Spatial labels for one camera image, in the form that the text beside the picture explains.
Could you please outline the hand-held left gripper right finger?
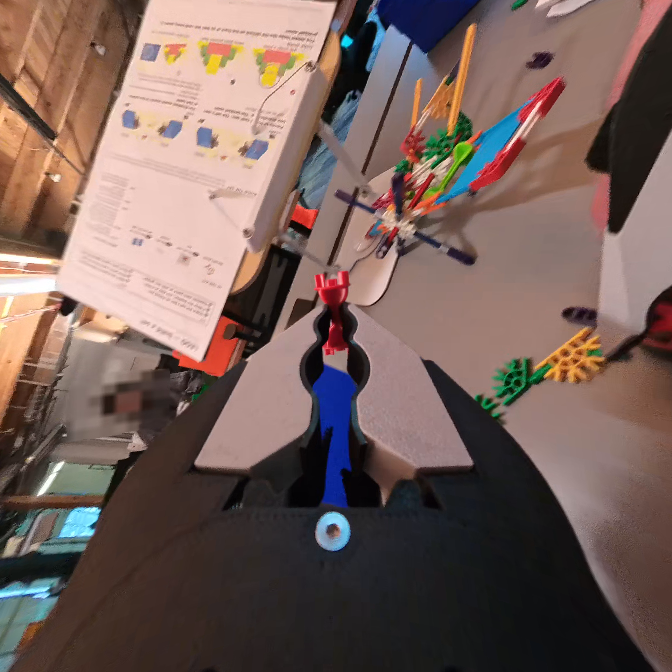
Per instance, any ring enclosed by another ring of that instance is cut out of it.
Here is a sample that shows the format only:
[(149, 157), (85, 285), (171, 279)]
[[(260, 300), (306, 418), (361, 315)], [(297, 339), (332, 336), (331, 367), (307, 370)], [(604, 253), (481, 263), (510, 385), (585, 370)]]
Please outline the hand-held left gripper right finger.
[(355, 384), (348, 505), (378, 507), (400, 482), (470, 472), (473, 459), (422, 358), (360, 308), (341, 313)]

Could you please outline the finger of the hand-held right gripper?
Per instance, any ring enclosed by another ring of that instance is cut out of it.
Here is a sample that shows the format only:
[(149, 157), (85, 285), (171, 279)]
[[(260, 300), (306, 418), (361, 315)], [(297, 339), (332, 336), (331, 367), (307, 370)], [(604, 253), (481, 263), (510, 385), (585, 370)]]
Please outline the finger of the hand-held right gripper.
[(671, 158), (659, 157), (626, 223), (603, 238), (599, 325), (624, 336), (605, 355), (617, 362), (649, 330), (651, 305), (671, 299)]

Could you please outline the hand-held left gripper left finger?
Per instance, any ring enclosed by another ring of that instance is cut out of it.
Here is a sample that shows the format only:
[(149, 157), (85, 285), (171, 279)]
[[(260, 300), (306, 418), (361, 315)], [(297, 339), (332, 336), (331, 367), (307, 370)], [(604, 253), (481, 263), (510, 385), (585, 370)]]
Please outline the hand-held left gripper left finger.
[(324, 495), (329, 445), (313, 389), (331, 311), (317, 307), (248, 358), (194, 466), (268, 483), (294, 506)]

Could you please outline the red bow-shaped connector piece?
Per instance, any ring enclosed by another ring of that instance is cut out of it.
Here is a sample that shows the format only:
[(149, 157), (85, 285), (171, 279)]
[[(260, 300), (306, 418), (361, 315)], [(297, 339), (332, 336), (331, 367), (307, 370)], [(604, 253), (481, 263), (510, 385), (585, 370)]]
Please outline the red bow-shaped connector piece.
[(315, 290), (329, 309), (331, 323), (329, 334), (323, 345), (323, 354), (333, 356), (337, 352), (348, 349), (348, 344), (343, 335), (342, 307), (349, 293), (350, 281), (348, 271), (338, 271), (335, 278), (328, 278), (326, 273), (315, 275)]

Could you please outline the colourful construction toy airplane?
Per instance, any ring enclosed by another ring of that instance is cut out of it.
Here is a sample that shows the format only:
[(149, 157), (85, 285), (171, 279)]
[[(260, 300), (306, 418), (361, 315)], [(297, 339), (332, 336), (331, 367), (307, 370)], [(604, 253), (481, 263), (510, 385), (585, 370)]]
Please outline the colourful construction toy airplane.
[[(400, 148), (404, 158), (392, 177), (395, 173), (409, 174), (418, 187), (430, 173), (434, 174), (421, 205), (435, 203), (435, 207), (424, 217), (458, 196), (473, 196), (499, 181), (520, 156), (534, 126), (547, 116), (566, 88), (566, 80), (557, 77), (492, 127), (474, 132), (462, 102), (476, 29), (475, 23), (467, 27), (457, 65), (422, 110), (422, 80), (416, 82), (411, 125)], [(390, 189), (374, 201), (375, 208), (382, 205), (381, 199)]]

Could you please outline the blue rod toy propeller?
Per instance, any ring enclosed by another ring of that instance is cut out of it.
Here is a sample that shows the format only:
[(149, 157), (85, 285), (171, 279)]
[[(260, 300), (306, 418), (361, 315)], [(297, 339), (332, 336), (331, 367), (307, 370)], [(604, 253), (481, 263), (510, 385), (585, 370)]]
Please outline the blue rod toy propeller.
[(435, 207), (435, 203), (421, 205), (433, 180), (434, 174), (430, 173), (416, 187), (409, 174), (395, 173), (391, 179), (390, 192), (382, 197), (379, 208), (366, 204), (341, 189), (335, 192), (335, 197), (340, 201), (373, 217), (373, 223), (364, 235), (365, 242), (357, 249), (360, 259), (373, 256), (375, 260), (382, 261), (392, 251), (402, 254), (407, 243), (420, 242), (463, 265), (475, 264), (475, 256), (444, 243), (419, 228), (418, 221)]

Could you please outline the person's right hand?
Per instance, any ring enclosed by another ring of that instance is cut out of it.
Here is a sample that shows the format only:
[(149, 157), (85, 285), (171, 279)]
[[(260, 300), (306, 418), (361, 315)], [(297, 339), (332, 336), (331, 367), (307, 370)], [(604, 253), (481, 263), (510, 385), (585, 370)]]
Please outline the person's right hand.
[(671, 6), (671, 1), (639, 1), (639, 5), (641, 10), (636, 29), (626, 48), (624, 58), (609, 91), (606, 102), (608, 110), (622, 95), (628, 76), (641, 50), (667, 13)]

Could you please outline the white instruction booklet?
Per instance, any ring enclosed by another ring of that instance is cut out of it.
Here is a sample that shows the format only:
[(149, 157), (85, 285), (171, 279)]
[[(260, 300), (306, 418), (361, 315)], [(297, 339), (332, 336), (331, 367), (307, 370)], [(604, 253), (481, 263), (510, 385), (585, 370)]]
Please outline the white instruction booklet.
[(537, 1), (535, 11), (544, 13), (547, 18), (561, 18), (577, 12), (582, 7), (591, 4), (592, 0), (586, 1)]

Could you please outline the yellow connector with green rod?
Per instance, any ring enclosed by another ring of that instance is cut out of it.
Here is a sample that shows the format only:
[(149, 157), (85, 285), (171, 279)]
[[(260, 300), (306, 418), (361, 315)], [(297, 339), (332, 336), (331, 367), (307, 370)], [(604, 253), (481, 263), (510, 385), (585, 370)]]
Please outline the yellow connector with green rod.
[(530, 382), (587, 382), (600, 373), (605, 365), (600, 336), (593, 327), (585, 327), (536, 365)]

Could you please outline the printed instruction sheet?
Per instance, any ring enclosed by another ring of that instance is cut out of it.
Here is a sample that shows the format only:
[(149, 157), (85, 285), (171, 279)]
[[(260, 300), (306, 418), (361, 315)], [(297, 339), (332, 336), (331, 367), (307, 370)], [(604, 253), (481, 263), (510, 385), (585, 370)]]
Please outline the printed instruction sheet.
[(149, 1), (57, 288), (197, 361), (251, 236), (289, 89), (318, 63), (336, 1)]

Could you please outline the white printed box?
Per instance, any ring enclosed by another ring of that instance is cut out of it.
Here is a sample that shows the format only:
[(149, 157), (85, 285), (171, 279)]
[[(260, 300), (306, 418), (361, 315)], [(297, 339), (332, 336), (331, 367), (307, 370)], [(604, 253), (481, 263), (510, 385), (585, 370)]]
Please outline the white printed box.
[(260, 252), (265, 247), (267, 238), (275, 231), (288, 194), (321, 120), (330, 84), (317, 62), (307, 61), (301, 64), (264, 98), (251, 125), (253, 135), (257, 136), (270, 128), (273, 114), (271, 103), (289, 89), (294, 89), (295, 94), (290, 96), (284, 125), (276, 132), (277, 150), (273, 154), (272, 168), (259, 192), (259, 205), (254, 221), (248, 226), (251, 230), (251, 236), (247, 240), (249, 253)]

